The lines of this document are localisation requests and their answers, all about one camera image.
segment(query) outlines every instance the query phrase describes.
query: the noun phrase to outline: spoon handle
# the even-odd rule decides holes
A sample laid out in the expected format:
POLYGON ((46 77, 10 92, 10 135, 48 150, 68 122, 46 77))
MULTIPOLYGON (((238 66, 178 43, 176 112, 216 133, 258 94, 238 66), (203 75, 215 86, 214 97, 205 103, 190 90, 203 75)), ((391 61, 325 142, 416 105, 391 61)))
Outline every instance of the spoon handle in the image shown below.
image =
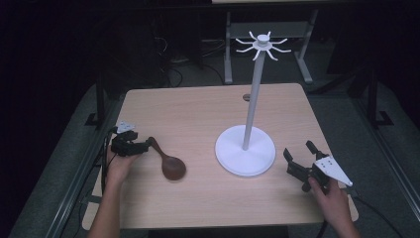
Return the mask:
POLYGON ((167 155, 161 150, 160 146, 158 145, 157 140, 154 137, 149 137, 149 140, 152 142, 152 147, 162 156, 167 157, 167 155))

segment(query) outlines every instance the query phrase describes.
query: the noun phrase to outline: metal leg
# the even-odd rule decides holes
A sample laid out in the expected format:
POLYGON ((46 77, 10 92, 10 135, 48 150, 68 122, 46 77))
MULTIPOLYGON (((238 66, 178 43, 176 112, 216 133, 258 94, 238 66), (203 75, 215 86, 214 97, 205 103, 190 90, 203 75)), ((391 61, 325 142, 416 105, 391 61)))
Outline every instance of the metal leg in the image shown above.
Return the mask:
POLYGON ((315 20, 318 15, 318 9, 312 11, 311 19, 309 20, 309 24, 306 27, 305 36, 303 38, 303 46, 300 49, 300 52, 295 52, 294 56, 296 57, 297 64, 299 65, 300 72, 302 73, 303 79, 307 84, 311 84, 313 82, 311 74, 309 73, 308 67, 306 66, 304 57, 306 53, 306 49, 308 48, 309 41, 311 39, 312 31, 315 26, 315 20))
POLYGON ((225 52, 225 84, 232 84, 232 65, 231 65, 231 13, 226 16, 226 52, 225 52))

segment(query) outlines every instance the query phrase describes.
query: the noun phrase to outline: dark background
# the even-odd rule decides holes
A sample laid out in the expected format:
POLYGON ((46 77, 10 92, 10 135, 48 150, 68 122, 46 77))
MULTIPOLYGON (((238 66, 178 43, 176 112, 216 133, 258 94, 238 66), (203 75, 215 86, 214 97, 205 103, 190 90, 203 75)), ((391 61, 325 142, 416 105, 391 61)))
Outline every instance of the dark background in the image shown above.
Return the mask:
MULTIPOLYGON (((161 87, 165 75, 158 69, 167 66, 167 58, 157 57, 155 36, 171 41, 169 53, 183 52, 198 66, 199 39, 224 39, 223 11, 86 11, 98 6, 108 7, 100 1, 0 1, 1 236, 9 234, 75 107, 99 75, 110 96, 161 87), (194 51, 185 49, 183 37, 194 39, 194 51), (128 51, 148 60, 132 58, 128 51)), ((312 39, 336 40, 332 73, 346 73, 373 56, 379 80, 417 126, 418 10, 408 0, 321 9, 312 39)), ((247 11, 240 16, 266 20, 247 11)))

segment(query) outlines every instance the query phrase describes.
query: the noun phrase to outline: gray carpet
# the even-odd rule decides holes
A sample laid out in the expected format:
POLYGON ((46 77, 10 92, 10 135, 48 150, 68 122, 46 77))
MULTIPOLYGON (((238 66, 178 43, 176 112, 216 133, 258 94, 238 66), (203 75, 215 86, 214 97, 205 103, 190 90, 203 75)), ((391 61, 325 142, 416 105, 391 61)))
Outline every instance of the gray carpet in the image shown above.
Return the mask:
MULTIPOLYGON (((299 42, 289 44, 289 46, 298 48, 298 44, 299 42)), ((306 85, 302 81, 297 64, 291 54, 276 55, 280 57, 279 62, 266 59, 262 83, 298 82, 305 90, 309 91, 330 82, 335 75, 326 75, 325 71, 333 46, 333 43, 312 43, 308 48, 306 61, 315 80, 314 84, 306 85)), ((224 74, 222 56, 206 58, 204 62, 211 67, 205 66, 200 69, 194 64, 177 66, 176 69, 182 74, 180 86, 221 85, 221 78, 216 71, 221 75, 224 74)), ((233 58, 234 84, 250 84, 253 65, 250 57, 237 56, 233 58)), ((172 84, 176 84, 180 80, 180 74, 175 71, 170 71, 169 76, 172 84)), ((350 81, 341 84, 327 95, 309 96, 319 124, 336 160, 352 179, 363 200, 377 207, 404 237, 418 237, 420 234, 419 220, 407 202, 397 176, 394 175, 393 169, 382 151, 382 146, 377 141, 377 134, 379 133, 380 138, 391 148, 409 180, 414 184, 414 187, 418 188, 420 187, 417 176, 420 172, 418 160, 420 158, 420 133, 400 109, 393 93, 383 85, 379 86, 378 110, 386 111, 395 125, 380 127, 378 131, 374 131, 363 115, 366 98, 355 100, 344 93, 349 83, 350 81)), ((83 160, 93 162, 92 153, 87 153, 87 151, 99 150, 99 148, 95 150, 91 147, 96 145, 94 142, 98 137, 101 137, 101 132, 84 126, 88 115, 95 111, 94 93, 94 88, 91 88, 81 100, 45 172, 16 223, 11 237, 46 237, 47 234, 51 235, 50 228, 56 219, 57 211, 60 207, 69 204, 69 201, 63 204, 63 198, 67 195, 68 187, 72 185, 71 182, 75 180, 74 176, 80 170, 79 165, 83 164, 83 160)), ((109 125, 115 124, 122 101, 108 100, 109 125)), ((86 206, 80 201, 93 187, 97 174, 98 169, 94 168, 85 186, 81 189, 80 196, 75 200, 74 206, 70 206, 71 213, 68 217, 62 218, 63 221, 66 221, 65 226, 62 229, 57 229, 54 234, 59 235, 62 231, 62 237, 73 237, 75 234, 77 234, 75 237, 86 236, 86 231, 80 228, 79 219, 79 214, 83 215, 86 206)), ((357 201, 356 207, 360 214, 356 225, 364 237, 397 237, 389 226, 369 208, 357 201)), ((315 237, 320 226, 321 224, 289 226, 289 237, 315 237)), ((147 236, 148 231, 145 230, 122 231, 122 237, 147 236)), ((331 228, 328 228, 324 237, 336 237, 336 235, 331 228)))

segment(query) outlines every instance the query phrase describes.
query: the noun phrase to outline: wooden spoon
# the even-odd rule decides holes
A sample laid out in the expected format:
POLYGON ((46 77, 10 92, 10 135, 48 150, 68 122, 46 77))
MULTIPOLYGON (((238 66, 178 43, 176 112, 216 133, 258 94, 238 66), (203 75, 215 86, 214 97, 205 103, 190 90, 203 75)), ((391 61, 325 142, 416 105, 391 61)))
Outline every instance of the wooden spoon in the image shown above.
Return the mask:
POLYGON ((149 137, 152 147, 161 156, 161 171, 163 175, 169 180, 179 180, 185 176, 186 166, 185 163, 179 158, 171 157, 165 154, 155 138, 149 137))

